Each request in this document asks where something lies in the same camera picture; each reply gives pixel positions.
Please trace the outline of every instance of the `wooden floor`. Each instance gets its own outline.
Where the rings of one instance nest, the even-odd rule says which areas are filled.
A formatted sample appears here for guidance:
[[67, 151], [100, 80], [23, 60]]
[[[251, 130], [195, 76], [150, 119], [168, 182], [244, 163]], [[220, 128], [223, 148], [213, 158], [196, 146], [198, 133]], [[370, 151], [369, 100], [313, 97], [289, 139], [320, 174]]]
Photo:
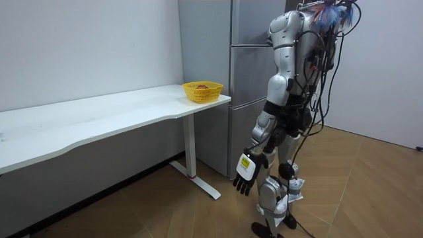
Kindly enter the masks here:
[[[423, 237], [423, 153], [325, 128], [307, 140], [297, 163], [305, 198], [293, 214], [315, 237]], [[263, 222], [257, 192], [237, 194], [201, 162], [198, 174], [219, 200], [167, 166], [33, 237], [256, 237], [250, 224]], [[281, 234], [307, 237], [286, 227]]]

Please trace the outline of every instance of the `gray refrigerator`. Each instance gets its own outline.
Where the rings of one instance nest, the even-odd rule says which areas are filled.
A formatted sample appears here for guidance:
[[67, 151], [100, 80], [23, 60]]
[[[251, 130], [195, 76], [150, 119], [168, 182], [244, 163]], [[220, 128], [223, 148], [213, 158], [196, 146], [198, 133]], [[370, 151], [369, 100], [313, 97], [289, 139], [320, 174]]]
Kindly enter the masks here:
[[196, 113], [197, 158], [234, 178], [243, 149], [251, 142], [276, 73], [266, 44], [272, 19], [285, 12], [285, 0], [179, 1], [184, 80], [223, 84], [229, 104]]

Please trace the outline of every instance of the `humanoid robot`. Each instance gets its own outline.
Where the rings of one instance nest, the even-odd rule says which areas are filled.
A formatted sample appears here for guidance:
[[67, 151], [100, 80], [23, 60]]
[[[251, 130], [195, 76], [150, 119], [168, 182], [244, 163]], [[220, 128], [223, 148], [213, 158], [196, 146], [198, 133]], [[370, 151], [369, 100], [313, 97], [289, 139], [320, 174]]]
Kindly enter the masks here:
[[[299, 168], [295, 164], [298, 150], [295, 151], [301, 136], [305, 141], [313, 135], [311, 128], [317, 124], [317, 112], [321, 113], [321, 121], [327, 114], [322, 113], [321, 95], [327, 73], [334, 67], [336, 39], [341, 37], [343, 43], [344, 35], [358, 24], [343, 33], [342, 29], [352, 25], [353, 9], [359, 10], [361, 18], [356, 0], [314, 1], [300, 4], [296, 11], [270, 23], [269, 35], [278, 72], [268, 82], [267, 102], [252, 130], [252, 146], [241, 155], [233, 181], [246, 196], [257, 183], [257, 210], [264, 216], [266, 225], [253, 223], [251, 228], [260, 238], [282, 237], [279, 234], [282, 222], [290, 229], [297, 227], [289, 204], [302, 199], [304, 180], [298, 179]], [[318, 88], [320, 96], [315, 99]], [[277, 177], [270, 175], [276, 150]]]

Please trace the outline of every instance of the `yellow basket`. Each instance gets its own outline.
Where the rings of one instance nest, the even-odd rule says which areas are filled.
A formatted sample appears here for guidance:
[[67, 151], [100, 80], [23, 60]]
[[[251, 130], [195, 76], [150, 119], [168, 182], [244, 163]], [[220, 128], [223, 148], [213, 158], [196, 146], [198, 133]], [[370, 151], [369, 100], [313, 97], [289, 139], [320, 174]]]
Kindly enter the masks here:
[[[200, 85], [205, 85], [208, 89], [196, 89]], [[184, 87], [188, 99], [197, 103], [213, 102], [217, 100], [223, 88], [223, 85], [220, 83], [207, 81], [184, 83], [182, 86]]]

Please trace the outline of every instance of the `white table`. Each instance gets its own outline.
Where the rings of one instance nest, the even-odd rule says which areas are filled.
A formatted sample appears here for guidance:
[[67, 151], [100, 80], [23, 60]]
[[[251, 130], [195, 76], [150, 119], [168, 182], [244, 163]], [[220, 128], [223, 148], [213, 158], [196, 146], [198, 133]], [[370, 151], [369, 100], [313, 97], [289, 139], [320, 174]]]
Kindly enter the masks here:
[[193, 113], [230, 100], [220, 95], [215, 102], [197, 104], [186, 98], [182, 86], [167, 85], [0, 112], [0, 175], [80, 145], [183, 117], [186, 168], [176, 161], [171, 165], [218, 199], [220, 193], [196, 176]]

